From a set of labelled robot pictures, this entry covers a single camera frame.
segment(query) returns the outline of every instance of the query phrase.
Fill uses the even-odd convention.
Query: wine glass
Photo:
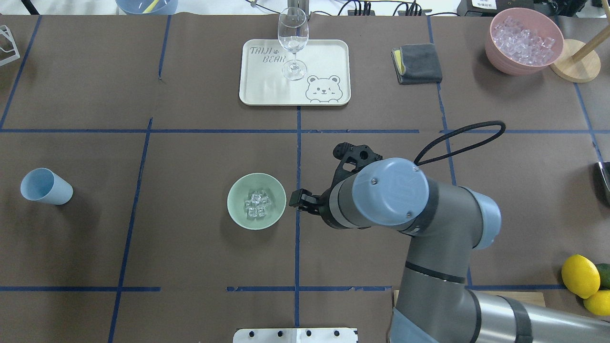
[[[303,50],[309,39],[307,15],[298,7],[288,7],[279,14],[278,40],[282,47],[292,52],[294,58],[286,62],[282,68],[288,80],[300,80],[307,74],[307,66],[296,59],[296,53]]]

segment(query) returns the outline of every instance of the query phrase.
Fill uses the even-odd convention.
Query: cable
[[[246,1],[247,3],[249,3],[249,4],[252,4],[252,3],[254,2],[254,1],[250,1],[250,0],[245,0],[245,1]],[[257,5],[257,6],[258,6],[258,7],[260,7],[260,8],[263,8],[263,9],[265,9],[265,10],[269,11],[269,12],[273,12],[273,13],[277,13],[277,14],[279,14],[279,12],[278,12],[278,11],[274,11],[274,10],[272,10],[272,9],[268,9],[268,8],[266,8],[266,7],[265,7],[265,6],[263,6],[263,5],[259,5],[259,4],[255,4],[255,5]]]
[[[409,3],[408,3],[408,2],[401,2],[401,3],[399,3],[399,4],[398,4],[398,6],[396,6],[396,8],[394,9],[394,13],[392,13],[392,16],[395,16],[395,15],[396,15],[396,12],[398,12],[398,9],[399,9],[399,8],[400,8],[400,6],[402,6],[402,5],[406,5],[406,6],[407,6],[407,10],[406,10],[406,12],[408,12],[408,11],[409,11]]]
[[[439,12],[439,13],[432,13],[432,14],[427,14],[427,15],[433,16],[433,15],[439,15],[439,14],[455,14],[455,15],[459,16],[459,14],[457,14],[456,12]]]
[[[313,12],[311,12],[311,13],[324,13],[325,15],[332,16],[332,14],[327,13],[327,12],[324,12],[324,11],[313,11]]]
[[[485,140],[483,140],[481,142],[478,142],[476,144],[467,146],[467,147],[465,147],[463,149],[460,149],[460,150],[457,150],[457,151],[453,151],[452,153],[448,153],[448,154],[443,155],[443,156],[435,157],[435,158],[432,158],[432,159],[427,159],[427,160],[425,160],[423,162],[420,162],[422,157],[430,149],[432,149],[438,143],[443,142],[444,140],[447,140],[447,139],[449,139],[449,138],[451,138],[451,137],[453,137],[455,135],[459,135],[459,134],[461,134],[463,132],[470,131],[472,129],[485,128],[486,126],[495,126],[495,125],[500,126],[500,130],[498,132],[496,132],[492,137],[489,137],[488,139],[485,139]],[[461,154],[463,152],[466,152],[468,150],[472,150],[474,148],[478,148],[481,145],[485,145],[485,144],[493,141],[494,139],[496,139],[499,136],[501,136],[505,131],[506,131],[506,124],[504,124],[504,122],[500,121],[500,120],[484,121],[482,123],[477,123],[477,124],[472,124],[472,125],[464,126],[463,128],[459,128],[457,130],[449,132],[448,134],[442,135],[439,138],[433,140],[430,144],[426,145],[426,147],[423,148],[422,151],[417,155],[415,160],[413,160],[413,163],[415,165],[422,165],[422,164],[427,164],[427,163],[431,163],[431,162],[440,161],[442,159],[446,159],[448,157],[455,156],[457,154]]]
[[[30,12],[30,14],[40,14],[38,13],[38,10],[36,10],[36,7],[34,7],[34,5],[32,4],[31,0],[21,0],[21,3],[23,4],[23,6],[26,7],[27,11]]]
[[[341,9],[339,10],[339,13],[337,13],[337,15],[341,15],[341,12],[343,11],[343,9],[345,8],[345,6],[347,6],[347,4],[349,4],[350,2],[357,2],[358,5],[362,6],[362,4],[360,3],[360,1],[358,0],[348,0],[348,2],[344,3],[343,6],[341,6]],[[354,11],[358,11],[357,5],[354,4]]]

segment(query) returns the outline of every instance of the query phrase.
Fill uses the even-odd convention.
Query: white tray
[[[252,106],[340,106],[350,100],[350,55],[344,41],[309,40],[296,54],[296,58],[307,65],[307,75],[297,81],[290,81],[282,74],[282,66],[291,58],[293,55],[282,48],[278,40],[247,41],[243,45],[239,83],[239,98],[243,103]],[[318,88],[335,95],[322,94]]]

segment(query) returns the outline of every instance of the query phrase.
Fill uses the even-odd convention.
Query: folded towel
[[[392,50],[392,59],[400,84],[429,84],[443,79],[434,44],[403,45]]]

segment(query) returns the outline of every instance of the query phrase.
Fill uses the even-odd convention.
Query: green bowl
[[[266,191],[273,205],[267,211],[265,217],[248,218],[243,202],[248,199],[250,193],[259,189]],[[264,173],[242,176],[231,186],[227,196],[227,210],[229,210],[231,219],[248,230],[262,230],[275,224],[282,217],[285,208],[286,192],[284,187],[276,178]]]

